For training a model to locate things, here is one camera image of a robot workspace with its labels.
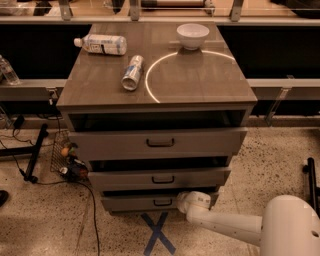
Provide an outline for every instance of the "cabinet top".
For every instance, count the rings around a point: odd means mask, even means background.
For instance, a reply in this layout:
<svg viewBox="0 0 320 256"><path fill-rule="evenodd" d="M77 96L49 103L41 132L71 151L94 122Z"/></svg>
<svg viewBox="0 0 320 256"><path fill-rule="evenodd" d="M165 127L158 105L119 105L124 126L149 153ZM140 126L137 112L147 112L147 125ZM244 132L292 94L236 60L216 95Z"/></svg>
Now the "cabinet top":
<svg viewBox="0 0 320 256"><path fill-rule="evenodd" d="M255 104L256 97L216 25L201 24L210 33L201 48L193 51L178 40L181 23L94 24L91 34L124 36L127 52L100 55L82 49L57 107ZM134 55L144 58L144 71L137 89L127 91L121 80Z"/></svg>

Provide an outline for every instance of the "drawer unit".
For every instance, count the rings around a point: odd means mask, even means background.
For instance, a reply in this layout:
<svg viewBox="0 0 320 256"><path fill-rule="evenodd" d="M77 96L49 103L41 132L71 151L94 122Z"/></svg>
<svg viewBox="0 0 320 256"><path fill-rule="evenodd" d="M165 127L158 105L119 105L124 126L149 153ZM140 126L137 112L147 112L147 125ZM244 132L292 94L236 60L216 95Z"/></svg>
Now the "drawer unit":
<svg viewBox="0 0 320 256"><path fill-rule="evenodd" d="M236 154L246 128L70 133L83 161Z"/></svg>
<svg viewBox="0 0 320 256"><path fill-rule="evenodd" d="M127 52L81 50L57 107L105 210L175 209L182 191L214 203L225 184L257 99L215 24L200 23L213 43L196 51L170 43L181 22L93 24L90 33L126 37ZM144 72L127 91L123 70L136 54Z"/></svg>
<svg viewBox="0 0 320 256"><path fill-rule="evenodd" d="M124 212L145 210L167 210L177 208L177 195L184 191L201 191L211 196L211 204L213 205L217 198L217 188L192 188L192 190L180 188L172 190L151 190L137 193L140 191L128 192L105 192L101 198L102 205L109 212Z"/></svg>

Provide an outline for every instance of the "drawer handle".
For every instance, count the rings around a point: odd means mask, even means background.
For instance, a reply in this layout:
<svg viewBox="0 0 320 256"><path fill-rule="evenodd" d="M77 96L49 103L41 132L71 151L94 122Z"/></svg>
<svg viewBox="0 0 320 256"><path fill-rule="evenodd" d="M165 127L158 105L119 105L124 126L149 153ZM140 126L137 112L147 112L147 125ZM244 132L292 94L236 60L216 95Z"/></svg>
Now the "drawer handle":
<svg viewBox="0 0 320 256"><path fill-rule="evenodd" d="M169 206L169 205L172 205L172 199L170 199L170 201L169 202L163 202L163 203L157 203L157 200L153 200L153 204L155 205L155 206Z"/></svg>
<svg viewBox="0 0 320 256"><path fill-rule="evenodd" d="M174 138L172 138L170 141L152 141L147 139L147 145L148 147L151 148L156 148L156 147L172 147L174 145Z"/></svg>
<svg viewBox="0 0 320 256"><path fill-rule="evenodd" d="M170 184L174 182L174 176L171 177L171 180L162 180L162 181L157 181L156 178L152 177L152 182L154 184Z"/></svg>

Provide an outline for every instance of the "white bowl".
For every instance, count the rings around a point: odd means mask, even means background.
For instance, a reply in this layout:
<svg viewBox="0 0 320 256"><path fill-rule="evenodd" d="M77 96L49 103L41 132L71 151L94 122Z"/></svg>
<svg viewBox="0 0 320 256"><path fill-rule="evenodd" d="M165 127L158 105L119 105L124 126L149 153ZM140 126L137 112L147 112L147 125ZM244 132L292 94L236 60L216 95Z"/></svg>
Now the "white bowl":
<svg viewBox="0 0 320 256"><path fill-rule="evenodd" d="M188 50L198 49L209 35L206 26L194 23L183 24L177 28L178 39Z"/></svg>

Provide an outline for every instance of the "blue tape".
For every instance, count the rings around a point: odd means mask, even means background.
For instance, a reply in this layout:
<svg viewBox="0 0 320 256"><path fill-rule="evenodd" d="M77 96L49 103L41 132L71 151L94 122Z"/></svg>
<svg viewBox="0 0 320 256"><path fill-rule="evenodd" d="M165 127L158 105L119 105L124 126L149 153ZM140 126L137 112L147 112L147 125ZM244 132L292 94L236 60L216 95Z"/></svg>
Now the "blue tape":
<svg viewBox="0 0 320 256"><path fill-rule="evenodd" d="M161 231L163 224L166 221L167 216L168 216L167 212L161 213L161 216L158 220L157 225L154 225L152 219L149 217L148 214L146 214L146 213L141 214L141 217L144 219L144 221L148 224L148 226L153 231L153 233L150 237L150 240L147 244L147 247L143 253L145 256L149 256L151 254L152 249L153 249L158 238L163 243L163 245L167 248L167 250L171 253L171 255L173 255L175 253L176 248L172 245L172 243L168 240L168 238L166 238L166 236Z"/></svg>

